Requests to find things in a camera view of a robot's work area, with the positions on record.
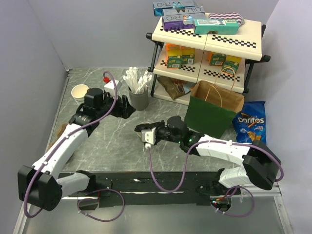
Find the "black plastic cup lid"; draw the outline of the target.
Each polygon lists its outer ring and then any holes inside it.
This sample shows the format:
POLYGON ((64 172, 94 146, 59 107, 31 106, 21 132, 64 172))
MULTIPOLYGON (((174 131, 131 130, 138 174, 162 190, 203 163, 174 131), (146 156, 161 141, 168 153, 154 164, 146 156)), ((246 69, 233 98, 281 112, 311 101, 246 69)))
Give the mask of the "black plastic cup lid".
POLYGON ((141 131, 143 130, 151 130, 152 128, 154 128, 156 126, 155 123, 141 123, 139 125, 137 125, 134 129, 135 132, 137 133, 141 133, 141 131))

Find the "green paper coffee cup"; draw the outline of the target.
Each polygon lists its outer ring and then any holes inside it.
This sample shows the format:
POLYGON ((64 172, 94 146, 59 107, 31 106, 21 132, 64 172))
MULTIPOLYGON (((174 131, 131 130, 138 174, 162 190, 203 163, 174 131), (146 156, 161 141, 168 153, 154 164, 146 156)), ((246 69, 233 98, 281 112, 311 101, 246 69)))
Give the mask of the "green paper coffee cup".
MULTIPOLYGON (((144 121, 144 122, 141 122, 140 125, 141 125, 141 124, 150 124, 150 123, 144 121)), ((143 142, 143 141, 142 141, 142 134, 141 134, 141 132, 137 132, 136 134, 138 135, 139 140, 140 140, 141 142, 143 142)))

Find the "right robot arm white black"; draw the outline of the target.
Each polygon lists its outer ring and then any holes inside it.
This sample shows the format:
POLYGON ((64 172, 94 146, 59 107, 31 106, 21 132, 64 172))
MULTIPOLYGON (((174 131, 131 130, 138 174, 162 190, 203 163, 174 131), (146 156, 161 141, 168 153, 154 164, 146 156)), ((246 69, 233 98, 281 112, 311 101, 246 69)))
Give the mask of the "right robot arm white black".
POLYGON ((252 143, 220 140, 190 130, 180 116, 146 124, 140 132, 147 149, 164 140, 179 144, 187 155, 210 156, 236 164, 235 168, 222 169, 213 182, 213 189, 218 194, 248 184, 271 190, 284 176, 281 161, 260 140, 252 143))

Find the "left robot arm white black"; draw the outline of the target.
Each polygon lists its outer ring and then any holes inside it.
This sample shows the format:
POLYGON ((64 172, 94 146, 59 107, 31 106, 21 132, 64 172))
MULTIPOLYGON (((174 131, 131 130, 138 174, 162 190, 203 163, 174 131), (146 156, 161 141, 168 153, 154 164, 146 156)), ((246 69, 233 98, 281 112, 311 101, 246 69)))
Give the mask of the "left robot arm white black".
POLYGON ((75 150, 99 126, 108 115, 127 119, 135 112, 125 95, 112 97, 100 88, 90 88, 84 102, 69 120, 63 134, 31 167, 22 166, 18 171, 19 198, 25 205, 31 204, 41 210, 51 211, 68 195, 82 192, 93 195, 96 176, 87 171, 60 178, 63 166, 75 150))

